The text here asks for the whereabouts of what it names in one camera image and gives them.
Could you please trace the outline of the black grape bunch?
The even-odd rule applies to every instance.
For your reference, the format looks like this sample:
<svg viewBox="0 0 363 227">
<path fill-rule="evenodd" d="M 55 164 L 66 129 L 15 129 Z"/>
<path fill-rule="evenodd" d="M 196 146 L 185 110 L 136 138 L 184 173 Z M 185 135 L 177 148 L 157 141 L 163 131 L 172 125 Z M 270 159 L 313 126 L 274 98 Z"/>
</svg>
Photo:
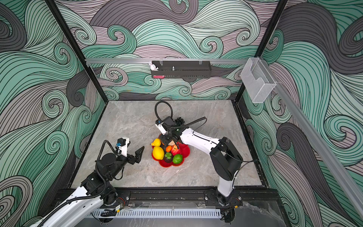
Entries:
<svg viewBox="0 0 363 227">
<path fill-rule="evenodd" d="M 185 121 L 183 118 L 178 117 L 177 119 L 175 119 L 175 126 L 183 126 L 185 125 Z"/>
</svg>

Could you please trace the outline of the red apple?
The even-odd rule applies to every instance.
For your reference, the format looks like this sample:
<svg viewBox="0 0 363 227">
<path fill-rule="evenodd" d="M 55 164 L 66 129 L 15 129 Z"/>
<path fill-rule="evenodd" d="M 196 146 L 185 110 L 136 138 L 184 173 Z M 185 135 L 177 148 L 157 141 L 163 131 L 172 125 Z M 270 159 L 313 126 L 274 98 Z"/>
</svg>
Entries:
<svg viewBox="0 0 363 227">
<path fill-rule="evenodd" d="M 178 154 L 181 154 L 181 153 L 182 153 L 182 152 L 181 152 L 180 148 L 179 148 L 177 145 L 173 145 L 173 146 L 172 146 L 171 154 L 172 154 L 173 156 L 178 155 Z"/>
</svg>

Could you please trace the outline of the small yellow citrus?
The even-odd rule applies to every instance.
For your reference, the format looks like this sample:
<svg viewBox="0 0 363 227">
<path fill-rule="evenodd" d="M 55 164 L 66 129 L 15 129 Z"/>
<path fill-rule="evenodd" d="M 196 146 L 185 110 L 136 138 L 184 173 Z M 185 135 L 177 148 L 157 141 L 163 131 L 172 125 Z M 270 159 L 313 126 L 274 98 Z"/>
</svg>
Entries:
<svg viewBox="0 0 363 227">
<path fill-rule="evenodd" d="M 152 143 L 151 146 L 153 147 L 160 147 L 161 146 L 161 140 L 159 138 L 155 139 Z"/>
</svg>

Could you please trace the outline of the yellow lemon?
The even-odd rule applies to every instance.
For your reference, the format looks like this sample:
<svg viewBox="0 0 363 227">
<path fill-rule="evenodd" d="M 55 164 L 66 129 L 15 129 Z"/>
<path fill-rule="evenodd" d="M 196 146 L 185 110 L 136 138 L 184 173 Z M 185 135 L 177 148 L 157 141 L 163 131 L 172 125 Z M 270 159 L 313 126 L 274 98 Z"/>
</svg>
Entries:
<svg viewBox="0 0 363 227">
<path fill-rule="evenodd" d="M 164 150 L 162 147 L 155 146 L 152 151 L 152 156 L 156 160 L 163 160 L 164 159 Z"/>
</svg>

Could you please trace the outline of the red flower-shaped bowl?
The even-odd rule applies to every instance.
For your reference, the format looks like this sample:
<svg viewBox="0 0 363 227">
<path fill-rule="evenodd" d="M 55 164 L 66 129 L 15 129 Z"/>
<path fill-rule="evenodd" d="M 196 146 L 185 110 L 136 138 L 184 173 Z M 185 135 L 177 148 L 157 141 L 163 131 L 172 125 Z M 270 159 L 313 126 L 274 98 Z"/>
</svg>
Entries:
<svg viewBox="0 0 363 227">
<path fill-rule="evenodd" d="M 160 146 L 160 147 L 163 148 L 164 153 L 166 153 L 165 148 L 167 146 L 165 146 L 163 144 L 161 144 L 161 146 Z M 182 143 L 177 143 L 177 146 L 180 148 L 181 155 L 183 156 L 183 161 L 180 164 L 174 164 L 173 162 L 166 163 L 163 160 L 156 160 L 156 159 L 154 159 L 154 157 L 152 156 L 152 154 L 151 154 L 151 156 L 152 156 L 153 160 L 157 161 L 160 164 L 160 166 L 162 166 L 162 167 L 168 168 L 168 167 L 171 167 L 171 166 L 181 166 L 184 163 L 184 161 L 186 160 L 186 158 L 190 155 L 190 148 L 189 148 L 188 145 L 185 145 L 185 144 L 182 144 Z"/>
</svg>

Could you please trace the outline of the green lime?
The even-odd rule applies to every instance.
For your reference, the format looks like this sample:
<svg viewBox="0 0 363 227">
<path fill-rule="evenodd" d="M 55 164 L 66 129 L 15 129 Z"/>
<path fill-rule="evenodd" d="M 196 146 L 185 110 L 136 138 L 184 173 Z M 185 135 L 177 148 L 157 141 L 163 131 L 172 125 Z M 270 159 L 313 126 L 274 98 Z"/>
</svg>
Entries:
<svg viewBox="0 0 363 227">
<path fill-rule="evenodd" d="M 173 157 L 173 163 L 174 164 L 180 164 L 183 161 L 183 156 L 181 154 L 176 154 Z"/>
</svg>

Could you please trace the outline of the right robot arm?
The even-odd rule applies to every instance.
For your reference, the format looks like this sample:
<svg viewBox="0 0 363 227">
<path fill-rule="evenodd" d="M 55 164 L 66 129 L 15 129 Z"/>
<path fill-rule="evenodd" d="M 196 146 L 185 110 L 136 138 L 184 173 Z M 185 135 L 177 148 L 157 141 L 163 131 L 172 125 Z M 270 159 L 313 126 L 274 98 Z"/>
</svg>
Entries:
<svg viewBox="0 0 363 227">
<path fill-rule="evenodd" d="M 164 145 L 172 141 L 181 142 L 210 156 L 214 170 L 219 176 L 216 198 L 222 206 L 229 205 L 236 176 L 244 162 L 232 141 L 227 137 L 211 138 L 186 126 L 168 127 L 165 124 L 156 124 L 156 127 L 162 134 L 160 140 Z"/>
</svg>

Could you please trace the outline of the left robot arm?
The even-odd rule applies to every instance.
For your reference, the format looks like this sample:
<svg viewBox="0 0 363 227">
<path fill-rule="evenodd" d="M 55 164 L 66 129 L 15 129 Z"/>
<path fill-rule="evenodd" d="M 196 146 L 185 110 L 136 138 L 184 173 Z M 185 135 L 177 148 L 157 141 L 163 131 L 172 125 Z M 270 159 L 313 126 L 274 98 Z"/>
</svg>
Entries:
<svg viewBox="0 0 363 227">
<path fill-rule="evenodd" d="M 119 196 L 111 181 L 122 172 L 127 163 L 139 163 L 144 149 L 144 146 L 139 148 L 134 155 L 124 156 L 119 151 L 113 151 L 99 156 L 95 162 L 95 170 L 81 185 L 48 215 L 31 226 L 74 227 L 103 205 L 118 206 Z"/>
</svg>

